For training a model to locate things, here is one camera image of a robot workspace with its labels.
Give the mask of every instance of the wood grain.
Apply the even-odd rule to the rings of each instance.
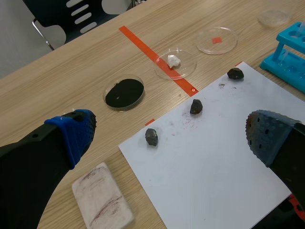
[[[56,188],[39,224],[40,229],[85,229],[72,193],[72,183],[105,161],[126,197],[135,221],[129,228],[165,228],[134,173],[118,149],[152,118],[170,111],[188,95],[174,82],[158,77],[153,63],[118,28],[125,25],[157,54],[179,47],[194,55],[197,69],[187,80],[198,90],[245,61],[280,86],[305,100],[305,95],[259,68],[277,46],[286,25],[267,28],[257,22],[257,0],[149,0],[73,40],[0,80],[0,142],[20,140],[47,118],[73,108],[97,116],[94,141],[76,168]],[[305,2],[293,22],[303,20]],[[199,30],[224,26],[239,34],[237,46],[226,54],[200,52],[194,38]],[[114,112],[103,102],[107,83],[121,74],[142,78],[146,96],[128,112]]]

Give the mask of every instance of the white eraser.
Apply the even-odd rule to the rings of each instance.
[[[87,229],[123,229],[134,217],[105,163],[72,185]]]
[[[175,55],[168,55],[167,56],[167,64],[170,68],[178,67],[180,65],[181,61],[178,57]]]

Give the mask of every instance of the rock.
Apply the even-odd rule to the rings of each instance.
[[[151,146],[157,146],[158,145],[158,135],[157,132],[154,129],[148,128],[145,133],[145,139],[147,143]]]
[[[178,67],[180,65],[180,59],[175,55],[168,55],[167,56],[167,64],[170,68]]]
[[[244,73],[239,68],[232,68],[227,74],[228,77],[233,80],[241,80],[244,78]]]
[[[199,114],[202,111],[202,103],[199,99],[194,99],[192,106],[191,106],[191,110],[190,113],[193,115]]]

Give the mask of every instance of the small red square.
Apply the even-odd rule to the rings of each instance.
[[[223,42],[223,39],[221,37],[213,37],[212,42],[213,44],[221,43]]]

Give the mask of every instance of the test tube rack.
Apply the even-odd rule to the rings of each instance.
[[[284,57],[284,45],[305,54],[305,33],[297,32],[300,26],[297,22],[278,34],[279,44],[275,52],[265,58],[260,67],[305,93],[305,60],[292,52]]]

